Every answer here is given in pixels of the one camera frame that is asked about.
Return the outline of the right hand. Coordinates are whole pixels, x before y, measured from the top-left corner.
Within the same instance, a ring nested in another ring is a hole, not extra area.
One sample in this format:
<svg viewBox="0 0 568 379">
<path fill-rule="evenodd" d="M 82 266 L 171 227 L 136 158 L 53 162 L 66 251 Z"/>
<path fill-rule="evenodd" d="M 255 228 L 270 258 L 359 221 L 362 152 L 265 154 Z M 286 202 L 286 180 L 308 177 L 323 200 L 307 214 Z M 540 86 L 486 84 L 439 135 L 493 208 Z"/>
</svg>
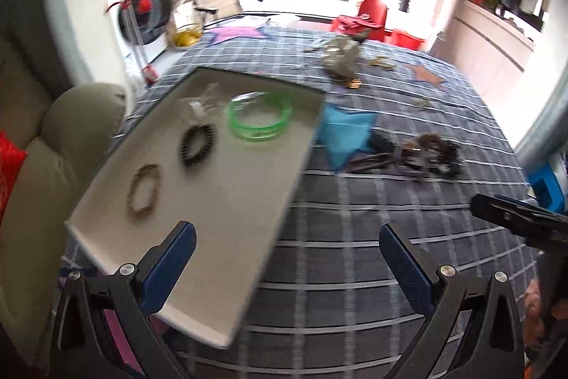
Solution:
<svg viewBox="0 0 568 379">
<path fill-rule="evenodd" d="M 523 340 L 526 346 L 538 344 L 544 334 L 545 326 L 541 316 L 542 299 L 537 278 L 531 279 L 524 293 L 525 321 L 523 324 Z"/>
</svg>

